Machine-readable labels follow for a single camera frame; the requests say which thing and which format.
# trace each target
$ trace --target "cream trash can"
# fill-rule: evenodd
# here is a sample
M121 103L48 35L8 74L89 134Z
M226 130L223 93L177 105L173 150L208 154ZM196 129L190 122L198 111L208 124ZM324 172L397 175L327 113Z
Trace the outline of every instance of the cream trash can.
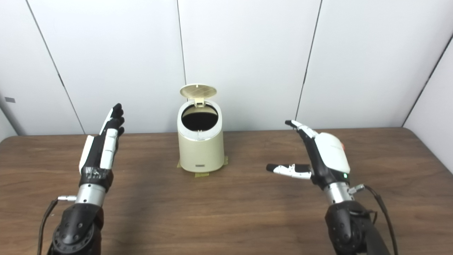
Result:
M189 172L212 172L223 166L222 112L211 100L214 87L189 84L181 88L188 98L178 112L179 159Z

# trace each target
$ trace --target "white wall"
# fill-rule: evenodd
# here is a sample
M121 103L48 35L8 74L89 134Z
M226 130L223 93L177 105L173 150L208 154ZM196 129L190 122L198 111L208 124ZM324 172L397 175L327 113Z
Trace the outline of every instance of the white wall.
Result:
M181 0L187 83L217 88L225 130L294 119L319 0Z
M404 127L453 172L453 44L445 51Z
M225 130L401 126L453 33L453 1L324 0L299 105L320 0L29 1L87 133L117 102L127 132L175 131L186 78ZM23 134L82 133L22 0L0 1L0 106Z
M176 131L186 101L176 0L29 0L87 133L123 104L126 132Z
M0 110L0 142L5 138L15 136L16 131L14 131L8 119L3 114L3 111Z
M323 1L297 120L401 127L453 33L453 1Z
M82 133L24 0L0 1L0 105L20 134Z

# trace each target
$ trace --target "cable connector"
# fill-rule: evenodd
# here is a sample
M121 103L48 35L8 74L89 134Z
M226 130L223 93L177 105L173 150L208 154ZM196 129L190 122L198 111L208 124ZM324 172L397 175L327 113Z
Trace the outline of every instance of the cable connector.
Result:
M75 202L77 200L77 196L59 196L57 198L58 201L69 201Z
M350 195L354 195L354 194L356 194L356 193L358 193L358 192L363 191L364 189L365 189L365 185L359 184L359 185L357 185L357 186L355 186L355 187L349 188L349 189L347 190L347 192L348 192Z

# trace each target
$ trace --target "wooden table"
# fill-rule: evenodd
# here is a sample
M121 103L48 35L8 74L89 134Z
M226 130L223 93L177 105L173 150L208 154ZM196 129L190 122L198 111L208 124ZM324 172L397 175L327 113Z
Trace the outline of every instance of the wooden table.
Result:
M326 130L346 146L353 185L384 198L401 255L453 253L453 176L403 128ZM36 254L49 202L78 191L85 136L12 137L0 144L0 251ZM175 133L120 139L104 203L103 255L333 255L324 193L310 181L269 173L273 163L308 163L294 131L226 132L229 164L208 177L176 168ZM373 197L356 199L378 210ZM48 220L45 251L62 211ZM389 248L382 214L376 223Z

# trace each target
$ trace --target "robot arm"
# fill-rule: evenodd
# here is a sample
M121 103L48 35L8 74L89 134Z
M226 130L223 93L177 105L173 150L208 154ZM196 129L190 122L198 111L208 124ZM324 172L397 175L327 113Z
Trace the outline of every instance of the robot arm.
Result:
M75 204L63 212L48 255L101 254L102 204L113 182L111 167L118 150L118 138L124 133L122 116L121 104L115 105L99 135L87 137L79 164L79 192Z
M329 237L337 255L390 255L374 227L370 211L354 200L353 194L364 185L349 187L350 167L343 144L328 133L317 133L294 120L285 124L296 129L311 161L309 165L269 164L270 172L301 179L311 179L326 194L329 208L325 215Z

